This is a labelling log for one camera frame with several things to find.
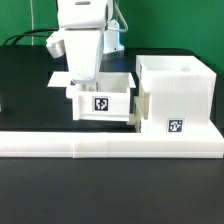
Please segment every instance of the white cube box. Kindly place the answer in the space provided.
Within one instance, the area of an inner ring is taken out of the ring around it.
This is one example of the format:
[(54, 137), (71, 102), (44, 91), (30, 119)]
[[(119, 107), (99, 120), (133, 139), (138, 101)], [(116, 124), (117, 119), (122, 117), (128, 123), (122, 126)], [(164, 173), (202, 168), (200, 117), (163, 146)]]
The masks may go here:
[(67, 88), (73, 101), (73, 120), (129, 121), (130, 88), (135, 88), (130, 73), (99, 73), (97, 91), (85, 85)]
[(148, 130), (192, 133), (207, 127), (216, 74), (194, 56), (137, 56), (140, 97), (150, 96)]

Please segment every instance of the white platform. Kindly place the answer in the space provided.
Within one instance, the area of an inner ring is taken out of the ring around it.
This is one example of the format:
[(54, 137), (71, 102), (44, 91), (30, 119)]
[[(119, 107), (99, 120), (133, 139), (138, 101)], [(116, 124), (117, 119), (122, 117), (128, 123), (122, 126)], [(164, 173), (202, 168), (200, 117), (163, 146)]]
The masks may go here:
[(221, 134), (207, 130), (180, 136), (137, 133), (0, 132), (0, 157), (223, 158)]

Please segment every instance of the black table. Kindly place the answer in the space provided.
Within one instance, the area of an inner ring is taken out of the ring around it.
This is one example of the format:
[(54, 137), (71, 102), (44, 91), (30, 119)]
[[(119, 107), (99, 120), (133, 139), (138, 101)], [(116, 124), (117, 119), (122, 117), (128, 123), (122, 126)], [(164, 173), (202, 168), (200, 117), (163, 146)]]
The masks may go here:
[[(129, 49), (126, 57), (104, 61), (102, 71), (134, 71), (136, 52), (170, 50)], [(64, 58), (53, 61), (44, 48), (0, 48), (1, 130), (92, 131), (102, 126), (71, 122), (64, 90), (46, 88), (56, 68), (66, 69)], [(104, 125), (128, 131), (120, 122)], [(0, 223), (223, 224), (224, 162), (1, 158)]]

